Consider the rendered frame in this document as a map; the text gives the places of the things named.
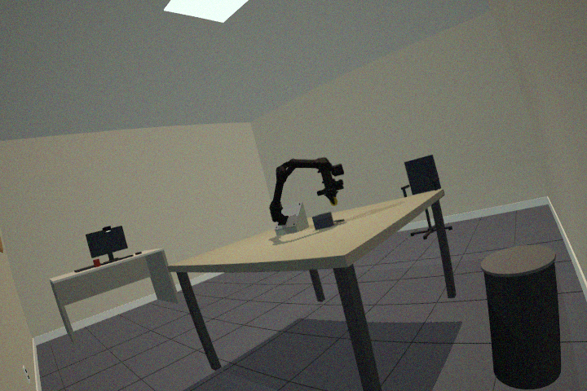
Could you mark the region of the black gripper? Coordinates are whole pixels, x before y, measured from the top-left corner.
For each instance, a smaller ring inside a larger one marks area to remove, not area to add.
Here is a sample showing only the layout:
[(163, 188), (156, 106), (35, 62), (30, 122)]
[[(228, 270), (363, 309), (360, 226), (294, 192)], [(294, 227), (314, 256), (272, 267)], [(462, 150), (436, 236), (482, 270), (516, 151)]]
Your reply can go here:
[(324, 188), (324, 190), (317, 191), (317, 195), (318, 195), (318, 196), (321, 196), (321, 195), (324, 195), (324, 194), (326, 194), (325, 196), (326, 196), (326, 197), (327, 197), (327, 198), (328, 198), (328, 199), (329, 199), (329, 200), (330, 200), (330, 201), (331, 201), (333, 204), (335, 204), (334, 197), (337, 197), (338, 190), (341, 190), (341, 189), (344, 189), (344, 188), (343, 188), (343, 185), (342, 185), (342, 188), (338, 188), (338, 189), (336, 189), (336, 188), (333, 188), (333, 187), (331, 187), (331, 188), (330, 188), (330, 187), (329, 187), (329, 182), (330, 182), (330, 181), (332, 182), (332, 181), (333, 181), (333, 178), (326, 178), (326, 179), (324, 179), (324, 180), (323, 180), (323, 182), (322, 182), (322, 183), (324, 184), (325, 188)]

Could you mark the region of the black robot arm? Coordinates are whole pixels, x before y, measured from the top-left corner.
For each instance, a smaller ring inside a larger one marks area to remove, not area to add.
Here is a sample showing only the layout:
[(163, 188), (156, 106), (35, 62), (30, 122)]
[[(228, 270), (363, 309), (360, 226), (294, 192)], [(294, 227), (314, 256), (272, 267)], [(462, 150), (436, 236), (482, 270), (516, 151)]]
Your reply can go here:
[[(287, 169), (286, 169), (287, 168)], [(344, 174), (344, 170), (342, 165), (331, 165), (330, 161), (327, 158), (321, 157), (315, 160), (302, 160), (302, 159), (291, 159), (281, 166), (276, 168), (276, 188), (273, 197), (273, 201), (270, 204), (270, 212), (271, 212), (271, 219), (273, 222), (278, 222), (278, 226), (283, 226), (286, 224), (287, 219), (289, 216), (285, 216), (281, 213), (282, 205), (280, 202), (282, 190), (284, 183), (287, 177), (294, 171), (296, 168), (317, 168), (319, 171), (317, 173), (322, 174), (322, 178), (331, 178), (332, 175), (338, 176)], [(332, 173), (331, 173), (332, 171)], [(333, 188), (342, 188), (343, 181), (342, 179), (335, 179), (329, 182), (329, 187)]]

